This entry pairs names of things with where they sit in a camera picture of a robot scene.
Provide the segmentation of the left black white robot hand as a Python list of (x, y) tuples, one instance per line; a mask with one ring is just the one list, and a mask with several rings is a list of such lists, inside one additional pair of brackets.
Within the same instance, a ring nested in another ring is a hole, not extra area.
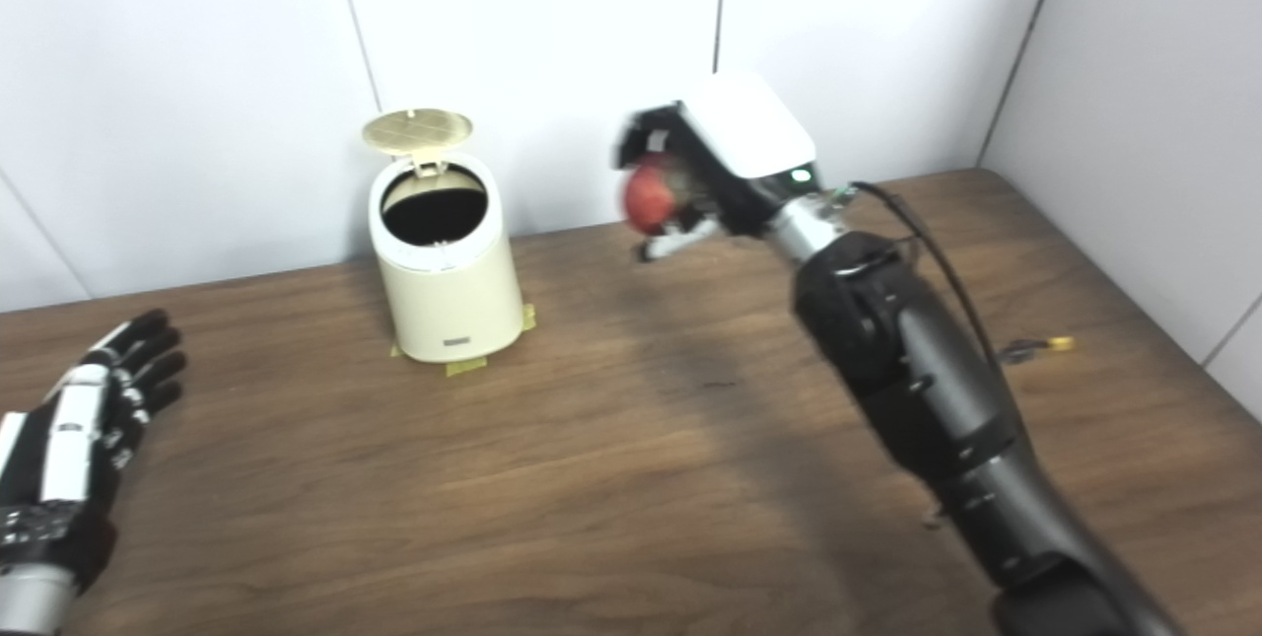
[(122, 469), (186, 368), (180, 331), (162, 309), (96, 341), (37, 408), (3, 419), (3, 565), (49, 565), (90, 591), (117, 543), (111, 511)]

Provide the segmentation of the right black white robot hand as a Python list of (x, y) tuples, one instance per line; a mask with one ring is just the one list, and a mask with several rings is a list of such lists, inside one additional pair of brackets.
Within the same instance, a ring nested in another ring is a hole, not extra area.
[(837, 238), (817, 146), (765, 80), (718, 73), (684, 98), (631, 115), (615, 148), (637, 257), (659, 261), (717, 232), (757, 238), (801, 268)]

